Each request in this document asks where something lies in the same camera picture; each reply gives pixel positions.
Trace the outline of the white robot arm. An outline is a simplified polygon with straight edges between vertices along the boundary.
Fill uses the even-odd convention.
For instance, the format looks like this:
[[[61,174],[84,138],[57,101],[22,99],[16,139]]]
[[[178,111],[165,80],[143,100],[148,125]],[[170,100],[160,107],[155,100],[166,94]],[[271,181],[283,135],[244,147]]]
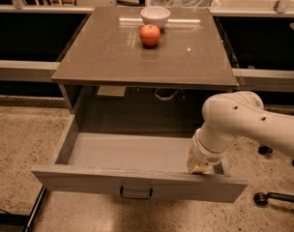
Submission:
[[[204,120],[192,137],[187,169],[204,173],[219,164],[238,137],[257,141],[294,159],[294,116],[269,112],[254,92],[217,94],[202,106]]]

